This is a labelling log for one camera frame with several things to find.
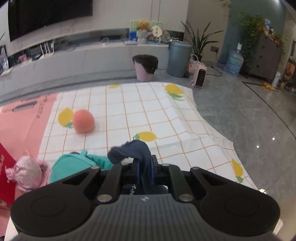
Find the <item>yellow lemon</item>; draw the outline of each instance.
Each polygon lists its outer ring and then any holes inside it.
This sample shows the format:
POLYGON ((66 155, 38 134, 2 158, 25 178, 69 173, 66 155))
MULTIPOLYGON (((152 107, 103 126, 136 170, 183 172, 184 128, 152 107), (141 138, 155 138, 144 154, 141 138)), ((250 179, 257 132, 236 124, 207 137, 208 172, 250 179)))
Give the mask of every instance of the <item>yellow lemon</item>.
POLYGON ((67 126, 67 124, 72 122, 73 115, 73 111, 70 108, 66 108, 60 112, 57 120, 61 126, 67 126))
POLYGON ((133 140, 141 140, 145 142, 154 141, 156 139, 157 139, 157 136, 150 131, 139 132, 133 137, 133 140))
POLYGON ((168 85, 166 85, 165 86, 165 91, 168 92, 169 94, 177 94, 177 95, 184 94, 183 90, 181 90, 175 84, 168 84, 168 85))
POLYGON ((244 171, 243 171, 241 165, 239 165, 234 159, 231 160, 231 164, 232 164, 232 168, 234 170, 235 176, 236 177, 242 176, 244 171))
POLYGON ((119 87, 120 85, 110 85, 109 87, 108 87, 108 89, 115 89, 115 88, 117 88, 117 87, 119 87))

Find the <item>blue plastic bottle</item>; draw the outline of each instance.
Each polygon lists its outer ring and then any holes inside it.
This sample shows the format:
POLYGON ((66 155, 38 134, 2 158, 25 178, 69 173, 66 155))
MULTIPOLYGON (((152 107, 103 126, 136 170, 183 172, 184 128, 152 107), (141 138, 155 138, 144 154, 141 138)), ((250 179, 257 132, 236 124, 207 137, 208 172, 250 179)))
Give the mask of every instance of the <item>blue plastic bottle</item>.
POLYGON ((239 74, 239 71, 244 62, 244 58, 242 57, 242 54, 240 52, 241 48, 242 45, 238 43, 236 51, 231 51, 227 60, 227 64, 224 68, 227 73, 230 73, 233 76, 237 76, 239 74))

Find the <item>navy fabric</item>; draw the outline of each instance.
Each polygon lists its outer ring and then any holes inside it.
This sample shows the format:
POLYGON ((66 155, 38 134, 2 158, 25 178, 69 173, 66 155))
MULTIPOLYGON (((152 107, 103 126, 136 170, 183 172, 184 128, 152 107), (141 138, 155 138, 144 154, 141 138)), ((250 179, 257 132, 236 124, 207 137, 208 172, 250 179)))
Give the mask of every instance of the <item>navy fabric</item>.
POLYGON ((108 159, 113 164, 120 164, 125 158, 135 158, 140 161, 140 186, 136 185, 133 189, 133 194, 163 194, 168 193, 168 190, 163 185, 152 185, 151 183, 151 152, 147 144, 140 140, 126 142, 121 147, 112 147, 107 155, 108 159), (144 193, 138 193, 138 190, 143 188, 144 193))

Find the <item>egg-shaped sponge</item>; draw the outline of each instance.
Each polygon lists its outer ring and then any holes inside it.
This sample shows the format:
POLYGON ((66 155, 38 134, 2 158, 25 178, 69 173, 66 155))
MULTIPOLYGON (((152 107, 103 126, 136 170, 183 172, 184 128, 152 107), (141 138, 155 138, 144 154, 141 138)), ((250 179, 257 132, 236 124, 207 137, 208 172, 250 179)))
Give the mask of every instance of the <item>egg-shaped sponge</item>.
POLYGON ((94 117, 87 110, 77 110, 73 115, 73 127, 79 133, 89 132, 94 128, 94 117))

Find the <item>teal pouch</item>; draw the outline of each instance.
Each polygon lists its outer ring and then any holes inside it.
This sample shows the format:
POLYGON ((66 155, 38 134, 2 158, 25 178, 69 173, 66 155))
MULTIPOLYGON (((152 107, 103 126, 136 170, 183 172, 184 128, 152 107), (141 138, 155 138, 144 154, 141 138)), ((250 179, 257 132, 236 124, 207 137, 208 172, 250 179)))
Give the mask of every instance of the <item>teal pouch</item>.
POLYGON ((82 150, 80 154, 64 154, 52 167, 49 182, 53 183, 94 166, 99 166, 103 170, 110 170, 113 164, 108 157, 88 155, 85 150, 82 150))

